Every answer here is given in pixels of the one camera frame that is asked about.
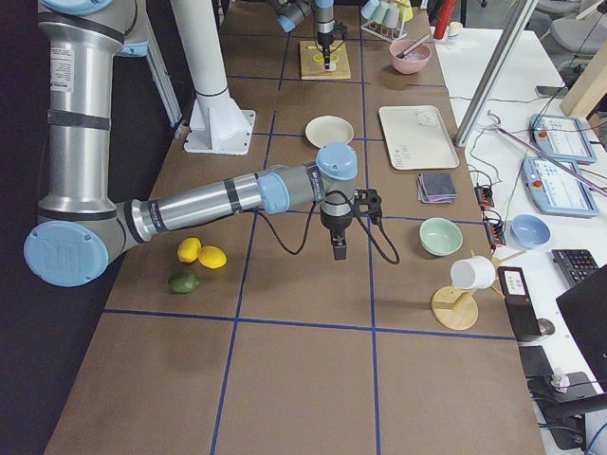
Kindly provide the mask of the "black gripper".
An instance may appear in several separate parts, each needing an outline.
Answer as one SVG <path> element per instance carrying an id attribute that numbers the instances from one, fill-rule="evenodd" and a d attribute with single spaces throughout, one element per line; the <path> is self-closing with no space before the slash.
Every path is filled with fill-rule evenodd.
<path id="1" fill-rule="evenodd" d="M 345 231 L 351 225 L 352 219 L 353 212 L 347 203 L 321 203 L 321 221 L 330 232 L 335 261 L 347 258 Z"/>

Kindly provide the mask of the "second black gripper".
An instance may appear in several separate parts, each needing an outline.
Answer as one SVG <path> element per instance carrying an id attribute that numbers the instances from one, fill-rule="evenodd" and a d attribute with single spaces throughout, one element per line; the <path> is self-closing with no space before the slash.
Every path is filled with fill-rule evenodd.
<path id="1" fill-rule="evenodd" d="M 331 59 L 331 45 L 334 43 L 334 37 L 332 32 L 319 32 L 318 33 L 318 44 L 321 46 L 323 56 L 323 69 L 332 70 Z"/>

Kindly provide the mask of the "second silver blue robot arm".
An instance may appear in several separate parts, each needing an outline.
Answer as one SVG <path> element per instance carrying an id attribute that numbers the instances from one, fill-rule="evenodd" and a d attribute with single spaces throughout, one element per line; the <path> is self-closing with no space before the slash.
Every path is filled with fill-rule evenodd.
<path id="1" fill-rule="evenodd" d="M 292 31 L 306 17 L 314 16 L 317 43 L 321 47 L 324 68 L 328 70 L 336 27 L 334 2 L 332 0 L 267 0 L 267 3 L 274 10 L 278 24 L 286 33 Z"/>

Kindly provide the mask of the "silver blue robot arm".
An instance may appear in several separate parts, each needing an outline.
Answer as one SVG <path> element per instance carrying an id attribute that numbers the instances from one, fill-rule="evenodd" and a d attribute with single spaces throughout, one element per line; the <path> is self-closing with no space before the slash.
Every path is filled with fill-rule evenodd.
<path id="1" fill-rule="evenodd" d="M 247 210 L 282 213 L 303 204 L 320 210 L 336 260 L 355 214 L 358 164 L 346 143 L 322 145 L 302 166 L 227 178 L 173 196 L 150 198 L 160 154 L 110 160 L 116 76 L 149 70 L 172 123 L 180 105 L 142 1 L 42 1 L 39 29 L 49 40 L 50 103 L 46 195 L 24 243 L 29 270 L 52 285 L 97 279 L 128 249 Z"/>

